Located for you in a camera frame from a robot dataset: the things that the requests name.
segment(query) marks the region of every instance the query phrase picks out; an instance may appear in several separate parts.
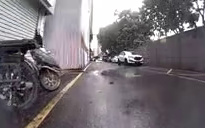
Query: gray wall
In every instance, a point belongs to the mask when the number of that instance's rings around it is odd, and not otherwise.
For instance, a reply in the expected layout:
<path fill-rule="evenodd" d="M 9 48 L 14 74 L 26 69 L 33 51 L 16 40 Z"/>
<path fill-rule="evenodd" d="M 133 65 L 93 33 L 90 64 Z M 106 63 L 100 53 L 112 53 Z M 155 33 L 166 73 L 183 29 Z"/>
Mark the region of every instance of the gray wall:
<path fill-rule="evenodd" d="M 54 15 L 46 18 L 44 45 L 63 69 L 80 68 L 81 0 L 57 0 Z"/>
<path fill-rule="evenodd" d="M 205 72 L 205 27 L 148 44 L 149 65 Z"/>

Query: white car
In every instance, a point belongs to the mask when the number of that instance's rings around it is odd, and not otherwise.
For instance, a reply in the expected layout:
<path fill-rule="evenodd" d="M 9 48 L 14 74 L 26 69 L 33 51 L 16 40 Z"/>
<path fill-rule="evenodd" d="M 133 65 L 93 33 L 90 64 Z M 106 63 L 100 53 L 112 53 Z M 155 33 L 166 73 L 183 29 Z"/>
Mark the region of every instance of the white car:
<path fill-rule="evenodd" d="M 144 59 L 141 55 L 139 55 L 135 52 L 131 52 L 131 51 L 123 51 L 118 56 L 118 64 L 119 65 L 121 63 L 142 65 L 143 61 L 144 61 Z"/>
<path fill-rule="evenodd" d="M 117 63 L 117 62 L 118 62 L 118 56 L 114 56 L 114 57 L 111 59 L 111 62 Z"/>

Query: asphalt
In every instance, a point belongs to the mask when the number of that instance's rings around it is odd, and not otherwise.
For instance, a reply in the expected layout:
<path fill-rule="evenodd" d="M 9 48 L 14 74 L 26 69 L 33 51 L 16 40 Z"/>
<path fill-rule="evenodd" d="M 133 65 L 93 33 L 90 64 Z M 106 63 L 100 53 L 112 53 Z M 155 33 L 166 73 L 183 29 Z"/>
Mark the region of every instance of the asphalt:
<path fill-rule="evenodd" d="M 67 72 L 62 76 L 60 88 L 53 92 L 45 91 L 39 87 L 37 101 L 27 110 L 17 110 L 0 102 L 0 128 L 25 127 L 47 104 L 60 92 L 78 73 Z"/>
<path fill-rule="evenodd" d="M 177 75 L 92 63 L 40 127 L 205 128 L 205 83 Z"/>

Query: rolling shutter door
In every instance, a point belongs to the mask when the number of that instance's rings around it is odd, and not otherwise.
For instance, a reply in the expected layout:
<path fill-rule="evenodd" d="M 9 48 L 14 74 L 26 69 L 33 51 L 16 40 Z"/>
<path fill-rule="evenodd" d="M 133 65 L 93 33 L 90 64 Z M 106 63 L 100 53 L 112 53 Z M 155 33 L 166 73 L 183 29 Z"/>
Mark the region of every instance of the rolling shutter door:
<path fill-rule="evenodd" d="M 0 0 L 0 39 L 32 39 L 37 18 L 33 0 Z"/>

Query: green foliage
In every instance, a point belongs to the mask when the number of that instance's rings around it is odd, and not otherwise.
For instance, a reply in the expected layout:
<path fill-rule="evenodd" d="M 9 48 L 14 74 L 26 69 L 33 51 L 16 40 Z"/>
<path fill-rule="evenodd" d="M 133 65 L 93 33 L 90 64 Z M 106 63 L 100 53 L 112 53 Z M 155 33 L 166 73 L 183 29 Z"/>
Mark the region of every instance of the green foliage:
<path fill-rule="evenodd" d="M 186 24 L 196 28 L 199 17 L 205 23 L 205 0 L 145 0 L 141 11 L 161 36 L 183 32 Z"/>
<path fill-rule="evenodd" d="M 98 34 L 103 52 L 109 50 L 111 54 L 118 54 L 137 48 L 150 39 L 152 26 L 141 20 L 139 12 L 124 10 L 117 15 L 118 20 L 101 28 Z"/>
<path fill-rule="evenodd" d="M 116 16 L 118 20 L 98 34 L 103 52 L 132 50 L 148 42 L 155 32 L 166 36 L 185 31 L 185 26 L 197 28 L 199 17 L 205 24 L 205 0 L 144 0 L 139 11 L 124 10 Z"/>

